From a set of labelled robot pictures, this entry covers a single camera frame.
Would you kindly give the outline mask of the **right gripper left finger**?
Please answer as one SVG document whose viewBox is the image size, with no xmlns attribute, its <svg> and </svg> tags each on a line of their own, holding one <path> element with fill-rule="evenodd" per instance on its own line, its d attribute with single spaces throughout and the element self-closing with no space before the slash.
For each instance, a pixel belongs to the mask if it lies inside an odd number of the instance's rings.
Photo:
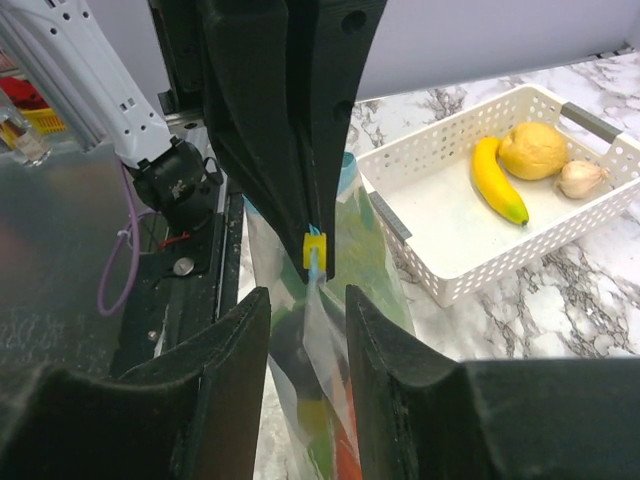
<svg viewBox="0 0 640 480">
<path fill-rule="evenodd" d="M 41 364 L 1 372 L 5 479 L 249 479 L 271 305 L 222 319 L 121 377 Z"/>
</svg>

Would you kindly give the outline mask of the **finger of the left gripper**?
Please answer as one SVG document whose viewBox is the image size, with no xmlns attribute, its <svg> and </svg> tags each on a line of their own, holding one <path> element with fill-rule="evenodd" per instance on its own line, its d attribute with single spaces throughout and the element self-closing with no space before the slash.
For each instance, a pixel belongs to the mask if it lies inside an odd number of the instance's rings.
<svg viewBox="0 0 640 480">
<path fill-rule="evenodd" d="M 287 95 L 310 225 L 335 276 L 336 199 L 352 109 L 383 1 L 288 1 Z"/>
</svg>

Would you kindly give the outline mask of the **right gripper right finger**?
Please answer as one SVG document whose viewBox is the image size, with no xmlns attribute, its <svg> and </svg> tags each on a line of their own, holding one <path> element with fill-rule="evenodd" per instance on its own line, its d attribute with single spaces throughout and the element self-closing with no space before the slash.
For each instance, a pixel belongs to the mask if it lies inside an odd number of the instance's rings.
<svg viewBox="0 0 640 480">
<path fill-rule="evenodd" d="M 357 286 L 346 327 L 366 479 L 635 479 L 635 358 L 456 362 Z"/>
</svg>

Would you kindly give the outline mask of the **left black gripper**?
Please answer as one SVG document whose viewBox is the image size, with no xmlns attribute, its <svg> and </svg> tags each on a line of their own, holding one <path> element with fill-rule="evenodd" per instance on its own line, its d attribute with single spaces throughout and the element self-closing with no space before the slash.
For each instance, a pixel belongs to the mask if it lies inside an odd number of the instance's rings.
<svg viewBox="0 0 640 480">
<path fill-rule="evenodd" d="M 288 118 L 283 1 L 148 1 L 169 87 L 163 113 L 202 120 L 200 18 L 210 65 L 205 112 L 222 164 L 279 236 L 302 281 L 309 213 Z"/>
</svg>

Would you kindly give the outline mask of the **yellow toy starfruit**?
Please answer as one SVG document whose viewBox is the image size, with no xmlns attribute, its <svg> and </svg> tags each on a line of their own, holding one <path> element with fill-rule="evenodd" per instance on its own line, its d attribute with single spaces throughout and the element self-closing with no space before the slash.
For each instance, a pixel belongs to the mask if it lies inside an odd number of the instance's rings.
<svg viewBox="0 0 640 480">
<path fill-rule="evenodd" d="M 302 431 L 311 439 L 327 439 L 329 434 L 329 406 L 325 398 L 300 399 L 297 404 L 297 419 Z"/>
</svg>

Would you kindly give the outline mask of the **clear zip top bag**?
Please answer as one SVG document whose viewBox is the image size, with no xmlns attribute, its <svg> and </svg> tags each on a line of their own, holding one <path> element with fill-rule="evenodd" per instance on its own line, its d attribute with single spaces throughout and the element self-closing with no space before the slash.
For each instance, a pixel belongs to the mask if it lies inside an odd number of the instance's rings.
<svg viewBox="0 0 640 480">
<path fill-rule="evenodd" d="M 356 158 L 347 153 L 343 157 L 336 208 L 339 202 L 344 203 L 358 187 L 365 189 Z M 385 301 L 380 303 L 364 293 L 392 322 L 406 331 L 412 331 L 413 323 L 407 300 L 383 226 L 370 196 L 369 201 L 385 239 L 388 293 Z M 283 316 L 294 310 L 304 311 L 303 345 L 322 389 L 321 398 L 325 398 L 330 404 L 328 438 L 311 439 L 298 423 L 297 404 L 300 399 L 293 384 L 268 354 L 268 364 L 287 422 L 297 476 L 300 479 L 337 479 L 334 427 L 338 421 L 345 428 L 352 444 L 357 444 L 359 460 L 345 320 L 345 288 L 349 284 L 338 284 L 336 274 L 333 279 L 327 279 L 317 272 L 311 274 L 309 284 L 303 283 L 281 241 L 258 210 L 248 204 L 246 213 L 254 278 L 257 285 L 267 288 L 270 294 L 270 339 L 273 327 Z"/>
</svg>

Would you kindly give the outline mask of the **green toy leaf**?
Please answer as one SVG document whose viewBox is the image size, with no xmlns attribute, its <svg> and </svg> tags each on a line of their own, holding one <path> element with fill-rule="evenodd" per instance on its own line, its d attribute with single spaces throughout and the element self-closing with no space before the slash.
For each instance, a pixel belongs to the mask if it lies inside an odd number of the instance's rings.
<svg viewBox="0 0 640 480">
<path fill-rule="evenodd" d="M 369 196 L 358 187 L 336 208 L 336 277 L 338 284 L 358 285 L 377 303 L 388 293 L 386 244 Z"/>
</svg>

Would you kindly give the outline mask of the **orange red toy mango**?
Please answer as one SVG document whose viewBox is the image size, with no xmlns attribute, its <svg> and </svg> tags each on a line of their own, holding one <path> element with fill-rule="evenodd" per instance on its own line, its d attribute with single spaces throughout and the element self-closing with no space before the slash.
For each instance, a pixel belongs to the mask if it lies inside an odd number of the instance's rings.
<svg viewBox="0 0 640 480">
<path fill-rule="evenodd" d="M 334 427 L 335 467 L 338 480 L 362 480 L 357 444 L 352 444 L 340 421 Z"/>
</svg>

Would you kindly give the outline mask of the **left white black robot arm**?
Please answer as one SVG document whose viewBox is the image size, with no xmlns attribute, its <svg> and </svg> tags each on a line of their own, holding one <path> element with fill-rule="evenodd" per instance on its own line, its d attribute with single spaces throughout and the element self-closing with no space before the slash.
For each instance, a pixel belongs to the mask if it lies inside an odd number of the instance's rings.
<svg viewBox="0 0 640 480">
<path fill-rule="evenodd" d="M 204 123 L 225 173 L 272 227 L 295 271 L 325 238 L 336 272 L 336 197 L 351 112 L 382 1 L 162 1 L 173 75 L 200 79 Z M 84 1 L 5 1 L 5 47 L 66 116 L 87 108 L 140 199 L 196 230 L 204 167 L 146 100 Z"/>
</svg>

